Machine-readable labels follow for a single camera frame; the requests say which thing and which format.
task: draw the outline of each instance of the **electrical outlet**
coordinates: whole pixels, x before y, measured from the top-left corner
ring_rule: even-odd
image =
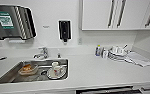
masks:
[[[79,38],[79,39],[78,39],[78,44],[79,44],[79,45],[82,45],[82,38]]]

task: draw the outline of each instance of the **black soap dispenser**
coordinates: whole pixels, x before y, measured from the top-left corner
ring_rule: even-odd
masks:
[[[59,21],[60,39],[67,43],[71,39],[70,21]]]

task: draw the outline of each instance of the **wall-mounted dispenser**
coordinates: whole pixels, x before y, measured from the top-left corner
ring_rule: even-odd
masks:
[[[71,39],[70,21],[59,21],[60,39],[67,42]]]
[[[27,40],[36,36],[29,8],[0,5],[0,40],[21,38]]]

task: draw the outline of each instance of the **plate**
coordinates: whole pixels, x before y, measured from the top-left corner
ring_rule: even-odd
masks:
[[[64,67],[64,66],[62,66],[61,73],[58,76],[55,75],[53,68],[50,68],[47,72],[47,76],[50,79],[59,79],[59,78],[63,77],[65,74],[66,74],[66,67]]]
[[[127,55],[127,53],[124,51],[124,53],[123,54],[119,54],[119,53],[113,53],[112,52],[112,50],[110,50],[109,51],[111,54],[114,54],[114,55],[116,55],[116,56],[125,56],[125,55]]]

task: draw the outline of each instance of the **stainless steel sink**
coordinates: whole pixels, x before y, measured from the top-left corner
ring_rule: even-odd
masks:
[[[22,61],[19,62],[16,66],[14,66],[11,70],[9,70],[6,74],[0,77],[0,84],[4,83],[18,83],[18,82],[32,82],[32,81],[49,81],[53,80],[47,77],[47,75],[42,75],[41,78],[37,79],[43,71],[48,71],[52,68],[52,62],[57,61],[59,65],[62,65],[66,68],[66,73],[59,79],[55,80],[63,80],[68,77],[68,60],[67,59],[55,59],[55,60],[44,60],[44,61]],[[23,76],[18,73],[18,71],[24,66],[24,64],[37,64],[38,71],[34,75]]]

